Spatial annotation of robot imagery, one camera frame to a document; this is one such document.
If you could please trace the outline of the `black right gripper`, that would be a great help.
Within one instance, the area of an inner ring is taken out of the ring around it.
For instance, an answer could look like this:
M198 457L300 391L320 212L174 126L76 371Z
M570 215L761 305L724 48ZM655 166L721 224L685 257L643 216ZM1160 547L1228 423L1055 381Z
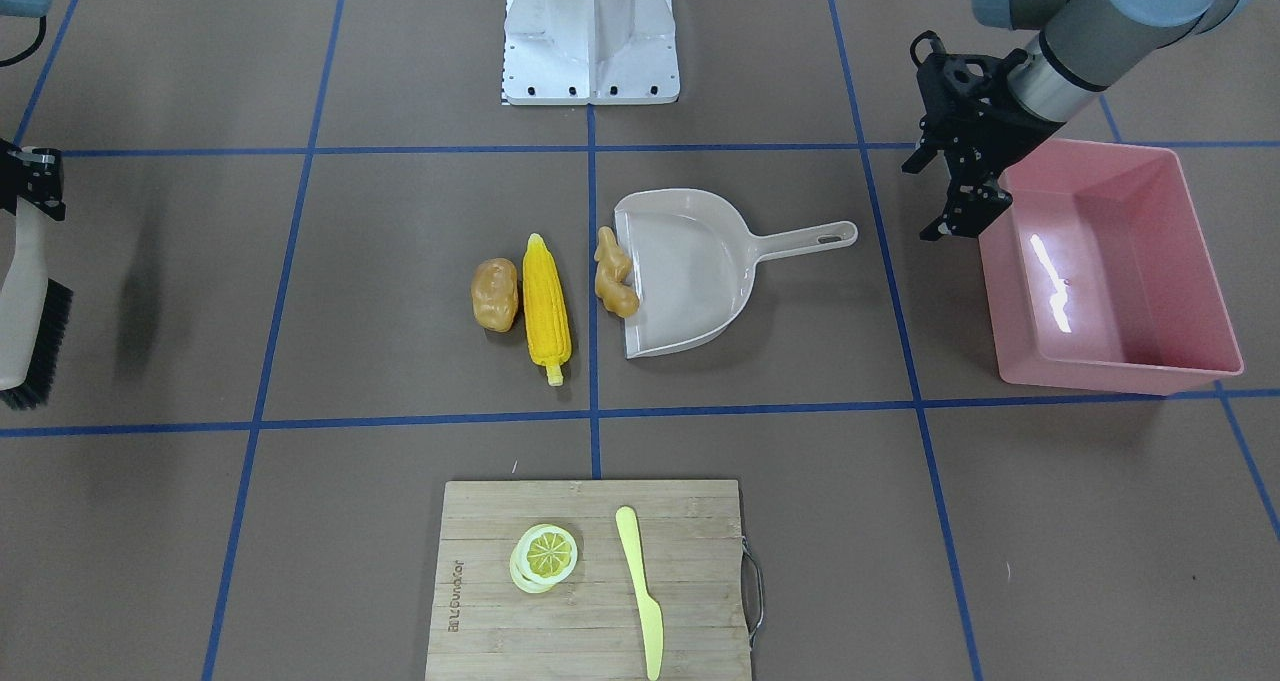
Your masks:
M60 148L19 147L1 140L1 207L17 212L18 201L32 204L52 221L64 221L64 166Z

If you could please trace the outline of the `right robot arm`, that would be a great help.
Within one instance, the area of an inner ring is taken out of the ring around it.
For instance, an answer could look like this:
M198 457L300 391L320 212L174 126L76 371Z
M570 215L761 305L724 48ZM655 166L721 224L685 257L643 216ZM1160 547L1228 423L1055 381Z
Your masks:
M28 17L37 20L35 38L20 52L4 58L1 67L14 67L35 55L46 38L47 14L52 0L1 0L1 15ZM15 215L22 201L32 204L52 221L64 221L64 166L59 148L23 148L12 140L1 140L1 204Z

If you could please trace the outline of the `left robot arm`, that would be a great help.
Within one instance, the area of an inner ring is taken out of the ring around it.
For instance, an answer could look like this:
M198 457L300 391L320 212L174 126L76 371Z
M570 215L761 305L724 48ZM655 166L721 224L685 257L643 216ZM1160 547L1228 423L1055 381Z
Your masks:
M948 172L940 216L920 239L977 238L1009 210L1004 172L1053 137L1143 58L1206 35L1252 0L972 0L989 28L1029 29L1032 38L1002 58L950 52L923 31L914 56L924 113L909 174L943 157Z

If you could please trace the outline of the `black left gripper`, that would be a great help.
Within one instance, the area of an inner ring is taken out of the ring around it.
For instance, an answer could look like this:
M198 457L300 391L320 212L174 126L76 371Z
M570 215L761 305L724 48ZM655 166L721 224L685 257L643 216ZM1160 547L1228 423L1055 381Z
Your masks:
M924 113L902 172L919 174L942 154L950 178L943 210L923 227L920 239L977 239L1012 206L1012 195L988 180L1051 137L1051 122L1025 110L1010 87L1010 76L1030 55L1024 49L1005 58L954 55L936 31L913 38L909 55Z

